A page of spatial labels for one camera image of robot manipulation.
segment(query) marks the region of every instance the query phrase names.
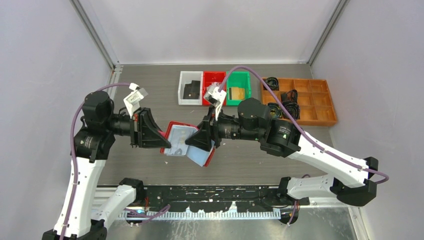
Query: wire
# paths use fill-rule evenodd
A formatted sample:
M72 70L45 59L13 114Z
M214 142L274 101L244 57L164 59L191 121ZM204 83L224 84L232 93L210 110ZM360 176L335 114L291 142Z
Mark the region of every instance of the wire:
M303 176L302 176L302 178L303 178L303 179L304 179L304 178L306 178L306 177L310 178L310 177L311 177L311 175L309 175L309 174L305 174L305 175L303 175ZM293 204L293 211L291 212L290 219L289 219L289 220L288 220L288 222L287 222L287 226L289 226L289 227L290 227L290 223L291 223L291 222L292 222L292 220L293 220L293 217L295 216L296 209L297 209L297 211L298 211L298 212L299 212L299 210L301 209L301 204L300 204L300 202L299 202L298 200L295 200L295 201L294 201L294 204Z
M135 210L129 209L129 208L124 208L125 211L131 212L134 215L137 215L141 218L148 218L147 220L143 220L143 222L141 224L146 224L148 222L150 222L152 219L155 219L157 217L160 217L162 215L164 215L165 213L167 213L171 208L171 205L166 205L164 208L162 208L161 210L159 210L157 213L155 213L154 215L148 216L146 214L143 213L138 213Z
M126 83L126 82L114 83L114 84L101 87L97 91L103 91L105 89L116 87L116 86L130 86L130 83ZM77 155L75 153L74 131L75 131L75 124L77 122L78 114L80 114L81 109L83 109L83 104L84 102L82 102L81 105L79 105L78 109L76 110L76 113L72 119L72 124L70 126L70 154L71 154L72 165L73 165L73 184L72 184L72 190L70 192L69 203L67 205L65 219L63 221L63 227L62 227L62 231L60 232L59 240L63 240L65 237L66 228L68 227L69 217L71 215L72 205L74 204L75 193L77 192L78 164L77 164Z
M298 204L298 201L297 200L295 200L294 201L294 203L293 203L293 211L291 211L291 216L290 216L290 219L288 220L288 222L287 222L287 226L289 226L290 227L290 223L292 222L292 220L293 220L293 217L295 216L295 213L296 213L296 205Z
M384 172L381 171L376 171L370 168L363 168L362 166L352 163L346 159L344 159L341 156L338 156L337 154L326 150L324 147L322 147L321 145L319 145L318 143L316 143L314 140L312 140L307 134L306 132L301 128L301 126L299 126L299 124L296 122L296 120L290 115L290 113L287 111L287 109L283 106L283 104L281 103L281 101L278 99L278 97L274 94L274 92L271 90L271 88L265 83L265 81L262 79L261 76L259 76L259 74L257 72L255 72L253 69L251 69L248 66L243 66L243 65L239 65L239 66L235 66L233 67L224 77L222 84L219 87L219 92L221 92L221 90L224 88L224 86L226 85L226 82L228 80L228 78L230 77L231 73L234 72L237 69L244 69L247 70L249 72L251 72L261 83L262 85L266 88L266 90L268 90L268 92L271 94L271 96L274 98L274 100L278 103L279 107L281 108L281 110L283 111L283 113L285 115L287 115L288 119L290 119L290 121L294 124L294 126L297 128L297 130L302 134L302 136L308 141L310 142L313 146L315 146L316 148L318 148L320 151L332 156L333 158L342 161L343 163L357 168L361 171L365 171L371 174L376 174L376 175L380 175L382 177L384 177L382 180L376 181L376 184L382 184L384 182L387 182L389 180L389 175L385 174Z

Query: gray table surface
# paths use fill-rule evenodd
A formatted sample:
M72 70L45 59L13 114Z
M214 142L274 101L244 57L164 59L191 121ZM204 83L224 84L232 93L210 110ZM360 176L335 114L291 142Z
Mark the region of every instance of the gray table surface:
M139 84L148 92L142 106L151 108L158 126L166 131L170 121L197 125L207 113L206 106L178 105L180 71L228 71L234 65L127 65L120 82ZM263 77L312 78L306 64L250 65ZM259 81L251 75L252 97L260 99ZM123 107L129 94L121 87L115 95L115 111ZM225 106L224 113L237 115L237 107ZM332 146L327 127L305 126L318 140ZM256 141L223 139L208 167L200 167L187 157L169 157L159 149L131 148L127 137L117 137L99 184L116 185L123 178L143 180L147 185L275 185L282 177L325 173L300 161L275 157L260 150Z

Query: green container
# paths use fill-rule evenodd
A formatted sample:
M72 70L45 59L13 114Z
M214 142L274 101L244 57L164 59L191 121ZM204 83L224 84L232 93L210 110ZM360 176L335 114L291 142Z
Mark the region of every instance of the green container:
M226 105L238 106L243 100L231 100L230 88L238 87L244 89L244 99L252 96L251 76L247 71L233 71L226 82Z

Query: red container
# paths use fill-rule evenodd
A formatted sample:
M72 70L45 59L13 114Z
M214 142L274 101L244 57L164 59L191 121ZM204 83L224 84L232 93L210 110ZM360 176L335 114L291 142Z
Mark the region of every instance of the red container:
M190 126L190 127L195 127L195 128L197 128L197 126L195 126L195 125L192 125L192 124L188 124L188 123L183 123L183 122L177 122L177 121L170 121L169 122L169 124L168 124L168 129L166 130L166 132L160 132L160 134L162 135L162 136L164 136L166 139L168 139L168 137L170 136L170 133L171 133L171 129L172 129L172 126L173 125L182 125L182 126ZM213 147L213 149L212 149L212 151L210 152L210 154L209 154L209 157L207 158L207 160L206 160L206 162L204 163L204 165L203 165L203 167L207 167L208 165L209 165L209 163L211 162L211 160L212 160L212 157L214 156L214 153L215 153L215 147ZM161 154L164 154L164 151L165 151L165 148L161 148L160 149L160 153Z
M213 83L222 83L225 76L226 76L226 72L225 71L204 71L203 72L203 89L201 91L202 93L202 100L201 103L203 106L209 106L210 103L208 101L206 101L205 99L203 99L203 96L205 95L208 87L213 84ZM224 101L224 106L227 104L227 98L225 98Z

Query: orange sorting tray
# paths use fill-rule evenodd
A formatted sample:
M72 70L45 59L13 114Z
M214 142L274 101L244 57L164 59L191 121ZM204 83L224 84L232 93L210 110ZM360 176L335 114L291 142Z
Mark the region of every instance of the orange sorting tray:
M277 78L278 90L273 93L281 101L281 94L296 89L297 103L300 106L299 125L330 127L337 123L329 86L322 79ZM263 104L276 103L264 86L260 88Z

